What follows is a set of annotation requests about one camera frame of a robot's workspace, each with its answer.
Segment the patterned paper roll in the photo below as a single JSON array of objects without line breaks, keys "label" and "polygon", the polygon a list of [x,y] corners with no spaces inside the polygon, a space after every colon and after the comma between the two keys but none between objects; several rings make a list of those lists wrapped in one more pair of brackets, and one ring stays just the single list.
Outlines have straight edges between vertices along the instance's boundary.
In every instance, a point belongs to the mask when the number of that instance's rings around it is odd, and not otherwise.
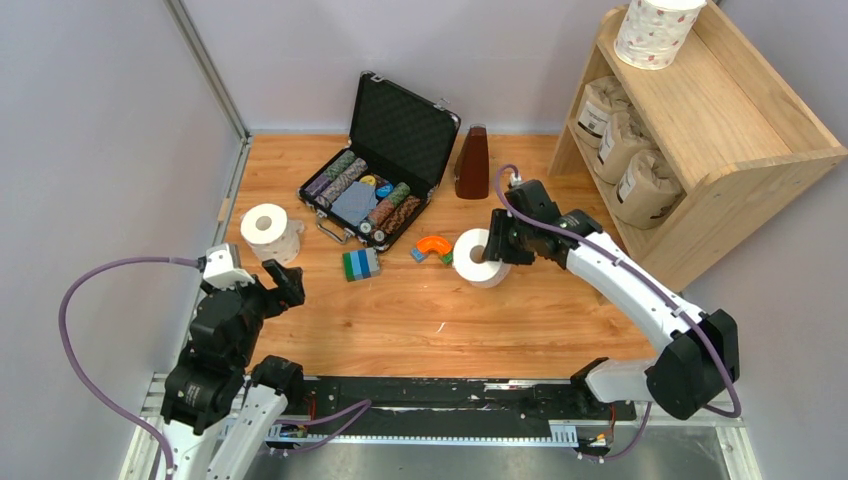
[{"label": "patterned paper roll", "polygon": [[632,0],[613,44],[617,57],[642,70],[668,67],[706,4],[705,0]]},{"label": "patterned paper roll", "polygon": [[453,248],[453,268],[472,286],[492,288],[500,284],[511,270],[503,261],[483,259],[489,230],[475,228],[460,235]]}]

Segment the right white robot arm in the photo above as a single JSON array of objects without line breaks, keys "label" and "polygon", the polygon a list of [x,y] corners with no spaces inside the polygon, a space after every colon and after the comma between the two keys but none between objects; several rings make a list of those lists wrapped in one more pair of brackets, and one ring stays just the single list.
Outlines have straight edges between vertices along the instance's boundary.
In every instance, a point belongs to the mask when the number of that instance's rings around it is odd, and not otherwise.
[{"label": "right white robot arm", "polygon": [[539,180],[517,173],[503,186],[491,216],[484,250],[487,260],[531,265],[549,260],[583,280],[637,326],[656,352],[653,359],[617,361],[602,357],[574,375],[571,403],[596,417],[610,403],[652,402],[687,420],[701,410],[738,418],[742,405],[738,326],[722,309],[712,313],[662,285],[631,259],[581,210],[563,213]]}]

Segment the brown roll front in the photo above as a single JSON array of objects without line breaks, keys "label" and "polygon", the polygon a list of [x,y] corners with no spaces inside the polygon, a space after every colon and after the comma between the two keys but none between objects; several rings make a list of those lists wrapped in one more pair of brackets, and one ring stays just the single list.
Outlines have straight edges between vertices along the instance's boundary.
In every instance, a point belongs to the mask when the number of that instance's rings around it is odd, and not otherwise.
[{"label": "brown roll front", "polygon": [[594,172],[603,182],[615,184],[636,153],[654,147],[650,131],[633,106],[616,112],[602,136],[593,163]]}]

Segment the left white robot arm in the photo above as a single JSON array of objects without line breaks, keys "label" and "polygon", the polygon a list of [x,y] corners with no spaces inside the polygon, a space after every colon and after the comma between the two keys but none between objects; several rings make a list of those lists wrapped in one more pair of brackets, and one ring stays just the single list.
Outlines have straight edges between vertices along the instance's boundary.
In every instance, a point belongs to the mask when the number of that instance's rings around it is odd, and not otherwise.
[{"label": "left white robot arm", "polygon": [[163,476],[242,479],[273,421],[306,400],[300,364],[274,355],[250,364],[265,321],[304,304],[303,271],[267,260],[267,288],[226,252],[198,264],[205,296],[164,385]]}]

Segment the brown roll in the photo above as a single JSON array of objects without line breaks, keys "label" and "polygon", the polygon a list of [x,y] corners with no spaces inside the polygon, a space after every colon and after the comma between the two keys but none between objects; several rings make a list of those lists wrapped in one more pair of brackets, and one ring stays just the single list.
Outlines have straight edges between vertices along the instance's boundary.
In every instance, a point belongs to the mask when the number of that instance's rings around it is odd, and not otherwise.
[{"label": "brown roll", "polygon": [[616,112],[602,136],[593,163],[594,172],[603,182],[615,184],[636,153],[654,147],[650,131],[633,106]]},{"label": "brown roll", "polygon": [[615,187],[612,213],[625,224],[649,230],[665,221],[684,194],[662,153],[642,150]]},{"label": "brown roll", "polygon": [[586,83],[578,102],[576,134],[592,148],[598,148],[612,115],[627,110],[631,101],[615,76]]}]

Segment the white toilet paper roll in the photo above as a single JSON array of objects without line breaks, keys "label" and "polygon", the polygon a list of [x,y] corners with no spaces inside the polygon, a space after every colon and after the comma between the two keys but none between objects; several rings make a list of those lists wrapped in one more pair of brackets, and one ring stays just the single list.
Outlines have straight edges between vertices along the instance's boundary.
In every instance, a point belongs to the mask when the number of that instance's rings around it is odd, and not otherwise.
[{"label": "white toilet paper roll", "polygon": [[291,218],[281,206],[263,203],[249,209],[240,222],[240,234],[260,261],[292,263],[300,253],[305,224]]}]

